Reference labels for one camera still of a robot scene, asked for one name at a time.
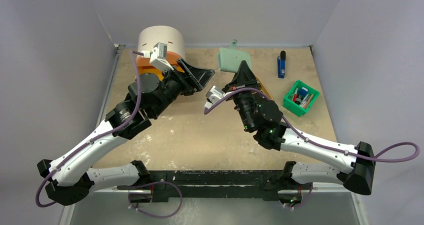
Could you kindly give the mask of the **green card holder wallet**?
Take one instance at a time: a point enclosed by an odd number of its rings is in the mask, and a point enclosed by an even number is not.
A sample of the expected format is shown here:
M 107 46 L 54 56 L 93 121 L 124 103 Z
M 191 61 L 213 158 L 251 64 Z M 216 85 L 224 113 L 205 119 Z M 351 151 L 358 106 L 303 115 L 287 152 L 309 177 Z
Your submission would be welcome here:
M 236 73 L 240 64 L 245 61 L 252 69 L 250 54 L 237 49 L 238 40 L 233 39 L 229 47 L 220 47 L 217 53 L 218 69 L 221 72 Z

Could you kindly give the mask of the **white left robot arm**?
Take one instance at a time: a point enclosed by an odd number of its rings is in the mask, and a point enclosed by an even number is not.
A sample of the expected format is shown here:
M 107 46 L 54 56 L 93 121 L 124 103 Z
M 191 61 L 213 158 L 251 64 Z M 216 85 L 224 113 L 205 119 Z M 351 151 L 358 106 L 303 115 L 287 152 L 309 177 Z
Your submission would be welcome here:
M 105 116 L 95 130 L 61 157 L 43 159 L 37 164 L 45 190 L 53 204 L 69 206 L 89 193 L 111 187 L 135 187 L 149 184 L 150 174 L 143 162 L 94 168 L 94 164 L 113 149 L 130 141 L 151 126 L 161 113 L 180 95 L 202 91 L 215 71 L 198 68 L 178 59 L 181 70 L 170 69 L 159 78 L 142 73 L 128 86 L 128 94 Z

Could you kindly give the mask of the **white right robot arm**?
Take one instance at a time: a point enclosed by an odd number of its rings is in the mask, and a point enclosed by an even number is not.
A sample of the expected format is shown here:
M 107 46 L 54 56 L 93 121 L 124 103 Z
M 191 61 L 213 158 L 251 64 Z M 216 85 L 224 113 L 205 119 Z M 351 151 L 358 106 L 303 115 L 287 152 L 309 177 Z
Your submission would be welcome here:
M 259 81 L 243 60 L 232 80 L 223 88 L 233 100 L 244 131 L 268 150 L 301 154 L 321 161 L 320 166 L 288 162 L 280 181 L 288 189 L 313 182 L 340 184 L 360 194 L 372 193 L 376 163 L 372 146 L 366 142 L 343 144 L 298 130 L 283 118 L 279 106 L 260 94 Z

